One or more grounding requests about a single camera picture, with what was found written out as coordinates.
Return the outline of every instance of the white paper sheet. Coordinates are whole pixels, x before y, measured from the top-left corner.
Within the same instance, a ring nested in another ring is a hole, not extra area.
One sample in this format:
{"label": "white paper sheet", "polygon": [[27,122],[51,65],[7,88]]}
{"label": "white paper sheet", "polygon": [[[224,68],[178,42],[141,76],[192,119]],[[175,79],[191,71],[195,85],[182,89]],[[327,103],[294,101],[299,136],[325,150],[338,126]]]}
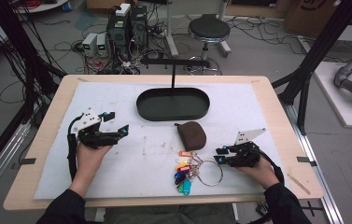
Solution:
{"label": "white paper sheet", "polygon": [[[88,107],[97,114],[116,113],[115,119],[102,123],[102,132],[115,132],[129,124],[130,133],[107,153],[87,198],[185,197],[177,192],[174,183],[177,154],[183,148],[174,124],[186,121],[148,121],[138,115],[136,108],[136,99],[141,92],[168,86],[81,82],[49,151],[35,199],[54,199],[69,187],[67,129],[71,120]],[[197,151],[204,160],[213,160],[213,156],[217,155],[216,148],[233,145],[239,131],[266,128],[267,132],[253,141],[282,167],[251,85],[191,83],[177,86],[198,88],[210,98],[208,113],[196,120],[207,136],[205,147]],[[215,187],[205,186],[197,178],[193,179],[190,195],[263,192],[263,188],[246,175],[226,165],[222,165],[222,169],[224,177]],[[219,179],[218,167],[208,162],[202,167],[201,177],[206,182],[216,182]]]}

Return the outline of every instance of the power supply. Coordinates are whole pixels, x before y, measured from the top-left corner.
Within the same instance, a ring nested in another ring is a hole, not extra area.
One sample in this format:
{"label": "power supply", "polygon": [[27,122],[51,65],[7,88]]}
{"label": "power supply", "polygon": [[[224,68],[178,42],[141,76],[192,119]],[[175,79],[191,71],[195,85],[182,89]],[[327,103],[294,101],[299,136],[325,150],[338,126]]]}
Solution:
{"label": "power supply", "polygon": [[139,6],[132,8],[131,21],[133,27],[134,44],[140,49],[148,47],[147,33],[147,7]]}
{"label": "power supply", "polygon": [[97,50],[99,52],[99,57],[108,57],[110,48],[106,34],[97,35]]}
{"label": "power supply", "polygon": [[97,53],[97,34],[88,34],[82,42],[82,47],[87,57],[93,57]]}

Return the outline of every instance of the green key tag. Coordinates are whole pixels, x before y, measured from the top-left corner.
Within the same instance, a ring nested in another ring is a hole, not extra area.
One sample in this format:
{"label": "green key tag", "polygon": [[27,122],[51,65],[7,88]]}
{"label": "green key tag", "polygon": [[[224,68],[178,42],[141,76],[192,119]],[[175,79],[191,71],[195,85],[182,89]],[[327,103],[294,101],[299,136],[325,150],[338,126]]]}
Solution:
{"label": "green key tag", "polygon": [[182,182],[179,186],[178,186],[178,192],[182,193],[184,192],[184,182]]}
{"label": "green key tag", "polygon": [[183,185],[183,191],[182,191],[182,193],[183,193],[184,195],[190,195],[190,186],[191,186],[190,180],[189,180],[189,179],[186,179],[182,185]]}

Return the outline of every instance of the human hand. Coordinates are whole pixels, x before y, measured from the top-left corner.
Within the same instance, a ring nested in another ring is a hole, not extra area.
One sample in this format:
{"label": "human hand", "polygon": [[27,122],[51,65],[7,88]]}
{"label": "human hand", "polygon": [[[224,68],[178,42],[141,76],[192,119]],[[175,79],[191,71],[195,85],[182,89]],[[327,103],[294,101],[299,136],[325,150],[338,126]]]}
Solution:
{"label": "human hand", "polygon": [[106,153],[112,146],[97,149],[86,147],[83,143],[77,146],[77,170],[86,174],[96,174]]}
{"label": "human hand", "polygon": [[77,146],[77,173],[74,177],[70,189],[85,197],[106,153],[112,146],[99,147],[93,149],[86,147],[82,143]]}
{"label": "human hand", "polygon": [[275,172],[270,162],[260,157],[260,160],[250,167],[236,167],[237,170],[249,175],[257,183],[263,186],[264,189],[270,188],[272,185],[279,183]]}

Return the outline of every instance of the wooden table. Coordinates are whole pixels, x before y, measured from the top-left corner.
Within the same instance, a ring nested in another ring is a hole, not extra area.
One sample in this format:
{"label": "wooden table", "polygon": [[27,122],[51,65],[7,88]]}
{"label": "wooden table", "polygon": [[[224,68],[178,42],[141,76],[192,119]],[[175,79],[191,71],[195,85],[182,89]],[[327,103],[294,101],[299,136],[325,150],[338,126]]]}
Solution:
{"label": "wooden table", "polygon": [[[45,209],[51,200],[34,200],[45,159],[57,135],[60,124],[74,96],[79,82],[168,82],[171,76],[73,76],[65,77],[53,98],[26,158],[36,158],[35,164],[23,165],[4,201],[7,210]],[[297,157],[305,157],[282,105],[267,77],[245,76],[177,76],[176,83],[250,83],[259,101],[263,116],[278,149],[284,166],[284,176],[289,179],[293,193],[299,199],[319,199],[323,191],[308,162],[298,162]],[[152,204],[182,203],[231,203],[262,201],[260,195],[189,196],[162,198],[128,198],[88,200],[87,207],[109,207]]]}

